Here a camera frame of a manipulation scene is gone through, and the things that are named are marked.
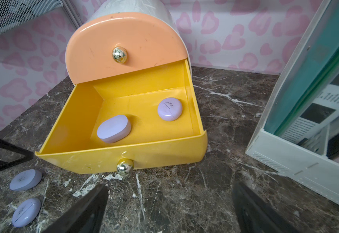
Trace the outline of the yellow drawer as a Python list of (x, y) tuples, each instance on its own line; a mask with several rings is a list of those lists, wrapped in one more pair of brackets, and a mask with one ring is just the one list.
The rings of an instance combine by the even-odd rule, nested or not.
[(199, 162), (207, 149), (187, 60), (76, 84), (36, 155), (79, 174)]

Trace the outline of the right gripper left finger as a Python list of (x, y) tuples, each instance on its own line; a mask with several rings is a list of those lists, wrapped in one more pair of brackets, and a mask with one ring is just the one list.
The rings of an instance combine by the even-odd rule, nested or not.
[(102, 225), (107, 201), (107, 187), (104, 184), (98, 184), (44, 232), (98, 233)]

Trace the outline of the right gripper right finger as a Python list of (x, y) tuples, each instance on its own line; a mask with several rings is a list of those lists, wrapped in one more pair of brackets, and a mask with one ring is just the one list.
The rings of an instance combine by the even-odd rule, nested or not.
[(232, 199), (242, 233), (298, 232), (244, 183), (234, 184)]

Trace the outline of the purple earphone case bottom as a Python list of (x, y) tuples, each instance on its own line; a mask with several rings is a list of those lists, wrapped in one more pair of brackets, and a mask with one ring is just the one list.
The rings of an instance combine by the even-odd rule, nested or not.
[(12, 225), (16, 228), (24, 227), (31, 223), (39, 214), (41, 202), (37, 198), (25, 200), (16, 209), (12, 218)]

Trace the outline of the purple earphone case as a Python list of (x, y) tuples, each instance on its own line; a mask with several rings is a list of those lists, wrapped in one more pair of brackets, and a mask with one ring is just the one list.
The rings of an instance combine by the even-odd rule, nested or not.
[(115, 143), (131, 132), (132, 126), (125, 115), (117, 115), (104, 121), (97, 129), (97, 136), (105, 143)]
[(183, 106), (177, 98), (166, 98), (158, 105), (158, 115), (164, 121), (177, 120), (183, 111)]
[(16, 209), (12, 218), (12, 225), (16, 228), (24, 227), (31, 223), (39, 214), (41, 202), (37, 198), (25, 200)]
[(42, 179), (42, 173), (38, 170), (26, 170), (16, 175), (9, 188), (13, 191), (25, 191), (38, 185)]

